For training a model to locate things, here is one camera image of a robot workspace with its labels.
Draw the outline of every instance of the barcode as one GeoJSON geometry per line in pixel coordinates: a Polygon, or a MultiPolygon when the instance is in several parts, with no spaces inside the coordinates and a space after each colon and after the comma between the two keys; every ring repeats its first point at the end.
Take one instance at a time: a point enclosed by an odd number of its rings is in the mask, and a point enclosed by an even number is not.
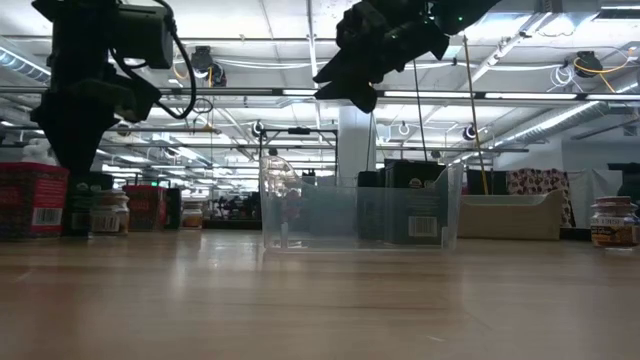
{"type": "Polygon", "coordinates": [[[71,215],[72,230],[88,230],[91,225],[91,217],[86,213],[77,213],[71,215]]]}
{"type": "Polygon", "coordinates": [[[32,225],[60,225],[62,221],[62,209],[43,209],[36,208],[33,210],[32,225]]]}
{"type": "Polygon", "coordinates": [[[92,216],[92,232],[118,232],[120,230],[120,218],[114,215],[92,216]]]}
{"type": "Polygon", "coordinates": [[[409,236],[437,237],[438,219],[434,217],[409,216],[409,236]]]}

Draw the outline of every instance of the patterned fabric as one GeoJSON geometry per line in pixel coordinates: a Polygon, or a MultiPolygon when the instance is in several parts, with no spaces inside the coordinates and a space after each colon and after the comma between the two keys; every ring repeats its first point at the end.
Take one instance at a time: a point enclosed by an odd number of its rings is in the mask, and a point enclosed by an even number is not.
{"type": "Polygon", "coordinates": [[[574,227],[573,211],[569,193],[567,173],[551,170],[520,169],[507,174],[509,195],[544,195],[554,190],[562,190],[562,226],[574,227]]]}

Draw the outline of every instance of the wooden table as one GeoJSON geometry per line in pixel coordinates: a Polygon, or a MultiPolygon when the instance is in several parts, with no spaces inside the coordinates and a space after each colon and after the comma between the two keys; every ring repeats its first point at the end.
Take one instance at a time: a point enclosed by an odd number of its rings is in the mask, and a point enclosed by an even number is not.
{"type": "Polygon", "coordinates": [[[258,232],[0,244],[0,359],[640,359],[640,259],[263,254],[258,232]]]}

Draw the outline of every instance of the glass jar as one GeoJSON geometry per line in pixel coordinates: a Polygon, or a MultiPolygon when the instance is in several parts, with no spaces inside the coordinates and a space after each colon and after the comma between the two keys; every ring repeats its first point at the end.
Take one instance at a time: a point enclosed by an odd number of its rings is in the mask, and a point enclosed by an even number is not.
{"type": "Polygon", "coordinates": [[[91,233],[127,235],[129,233],[129,198],[124,191],[106,190],[96,194],[91,208],[91,233]]]}
{"type": "Polygon", "coordinates": [[[199,201],[185,201],[182,211],[182,228],[202,229],[204,215],[202,213],[202,203],[199,201]]]}
{"type": "Polygon", "coordinates": [[[591,206],[591,241],[605,248],[631,248],[640,242],[640,218],[635,215],[637,205],[630,197],[596,199],[591,206]]]}

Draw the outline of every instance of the clear plastic bin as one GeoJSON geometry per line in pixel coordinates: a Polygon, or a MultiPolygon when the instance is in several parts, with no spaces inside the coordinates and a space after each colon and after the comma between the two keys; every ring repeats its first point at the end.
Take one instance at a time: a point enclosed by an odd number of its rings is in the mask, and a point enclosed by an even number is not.
{"type": "Polygon", "coordinates": [[[274,158],[265,159],[261,175],[262,231],[268,251],[456,247],[460,165],[448,167],[428,188],[388,189],[318,187],[278,172],[273,164],[274,158]]]}

